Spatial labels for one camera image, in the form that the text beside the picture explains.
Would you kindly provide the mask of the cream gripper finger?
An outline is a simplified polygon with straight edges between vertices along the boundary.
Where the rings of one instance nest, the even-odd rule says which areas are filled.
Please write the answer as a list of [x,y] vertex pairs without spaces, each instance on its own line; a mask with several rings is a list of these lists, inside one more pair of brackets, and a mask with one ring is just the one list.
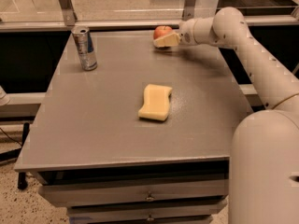
[[180,42],[180,37],[176,32],[162,35],[153,41],[156,48],[166,48],[177,46]]

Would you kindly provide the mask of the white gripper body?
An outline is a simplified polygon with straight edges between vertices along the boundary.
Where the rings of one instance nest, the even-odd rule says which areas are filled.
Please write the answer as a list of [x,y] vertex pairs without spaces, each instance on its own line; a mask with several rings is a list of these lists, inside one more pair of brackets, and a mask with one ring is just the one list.
[[197,40],[195,39],[195,25],[197,23],[196,19],[190,19],[187,21],[182,21],[179,24],[179,37],[180,41],[184,45],[198,45]]

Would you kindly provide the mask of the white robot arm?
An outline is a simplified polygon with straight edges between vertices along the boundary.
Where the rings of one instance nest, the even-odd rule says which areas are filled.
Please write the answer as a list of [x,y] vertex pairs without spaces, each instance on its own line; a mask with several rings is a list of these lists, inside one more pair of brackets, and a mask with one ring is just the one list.
[[299,224],[299,80],[251,34],[234,7],[155,34],[157,48],[207,44],[232,49],[264,110],[235,130],[230,154],[229,224]]

